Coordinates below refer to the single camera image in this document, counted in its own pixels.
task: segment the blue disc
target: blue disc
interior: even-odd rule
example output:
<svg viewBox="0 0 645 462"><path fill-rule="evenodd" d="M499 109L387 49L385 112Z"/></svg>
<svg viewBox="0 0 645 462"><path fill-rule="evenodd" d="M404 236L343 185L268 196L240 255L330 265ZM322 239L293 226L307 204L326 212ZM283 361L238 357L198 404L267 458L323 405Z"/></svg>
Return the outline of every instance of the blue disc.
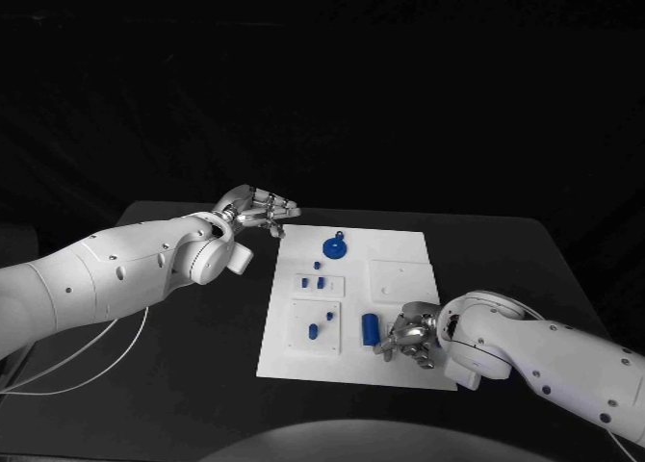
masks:
<svg viewBox="0 0 645 462"><path fill-rule="evenodd" d="M346 253L346 244L342 241L343 239L343 234L342 231L338 231L335 233L335 238L329 239L323 243L323 255L332 259L336 260L338 258L342 258Z"/></svg>

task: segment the dark table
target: dark table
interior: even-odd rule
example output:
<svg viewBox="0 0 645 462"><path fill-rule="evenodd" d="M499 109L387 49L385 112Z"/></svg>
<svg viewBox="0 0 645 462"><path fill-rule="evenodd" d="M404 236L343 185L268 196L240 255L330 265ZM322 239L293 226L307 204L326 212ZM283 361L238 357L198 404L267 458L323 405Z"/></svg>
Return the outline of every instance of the dark table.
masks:
<svg viewBox="0 0 645 462"><path fill-rule="evenodd" d="M117 225L169 219L211 204L134 202ZM549 319L608 338L544 226L531 219L303 209L291 224L421 231L441 303L470 290L513 297ZM513 372L474 392L257 378L278 242L263 229L237 238L254 252L242 276L178 289L150 308L130 354L93 383L49 397L2 397L0 454L195 461L268 429L329 419L376 419L460 430L557 460L623 460L604 430L529 391ZM142 312L21 391L75 385L132 341ZM106 324L39 341L18 378L61 360Z"/></svg>

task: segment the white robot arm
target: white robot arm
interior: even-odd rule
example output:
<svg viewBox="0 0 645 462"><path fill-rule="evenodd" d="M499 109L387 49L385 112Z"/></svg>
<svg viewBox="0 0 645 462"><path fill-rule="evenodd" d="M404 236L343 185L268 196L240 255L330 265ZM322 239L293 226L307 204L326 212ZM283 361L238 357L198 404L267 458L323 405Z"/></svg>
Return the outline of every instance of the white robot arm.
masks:
<svg viewBox="0 0 645 462"><path fill-rule="evenodd" d="M300 215L294 202L238 186L209 212L106 229L29 263L0 269L0 360L58 331L116 320L179 287L242 274L251 252L234 242L245 227Z"/></svg>
<svg viewBox="0 0 645 462"><path fill-rule="evenodd" d="M525 320L526 313L536 319ZM513 368L539 397L645 448L643 356L486 291L443 308L407 303L374 352L398 347L431 369L436 342L447 353L444 375L460 385L474 390L482 376L505 379Z"/></svg>

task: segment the robotic hand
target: robotic hand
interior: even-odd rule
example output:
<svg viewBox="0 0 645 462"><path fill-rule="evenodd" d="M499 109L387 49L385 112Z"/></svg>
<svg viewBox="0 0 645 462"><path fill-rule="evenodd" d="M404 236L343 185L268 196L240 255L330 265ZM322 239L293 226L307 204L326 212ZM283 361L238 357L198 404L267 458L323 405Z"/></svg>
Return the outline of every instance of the robotic hand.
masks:
<svg viewBox="0 0 645 462"><path fill-rule="evenodd" d="M525 313L535 319L523 320ZM443 373L474 390L480 377L506 379L516 369L533 393L645 448L645 357L627 348L546 321L503 295L473 291L443 308L402 305L374 353L394 350L433 369L428 351L446 352Z"/></svg>
<svg viewBox="0 0 645 462"><path fill-rule="evenodd" d="M234 242L245 227L284 237L278 218L300 209L247 185L209 212L108 228L29 263L0 269L0 360L58 331L116 320L228 268L242 274L251 251Z"/></svg>

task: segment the small blue block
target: small blue block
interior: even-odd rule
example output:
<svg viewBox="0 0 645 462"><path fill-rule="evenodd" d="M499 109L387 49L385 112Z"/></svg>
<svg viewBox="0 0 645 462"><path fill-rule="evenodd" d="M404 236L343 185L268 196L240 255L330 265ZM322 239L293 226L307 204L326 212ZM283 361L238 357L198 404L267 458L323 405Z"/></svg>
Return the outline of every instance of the small blue block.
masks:
<svg viewBox="0 0 645 462"><path fill-rule="evenodd" d="M362 327L362 344L374 347L379 343L379 320L376 315L366 313L359 318Z"/></svg>

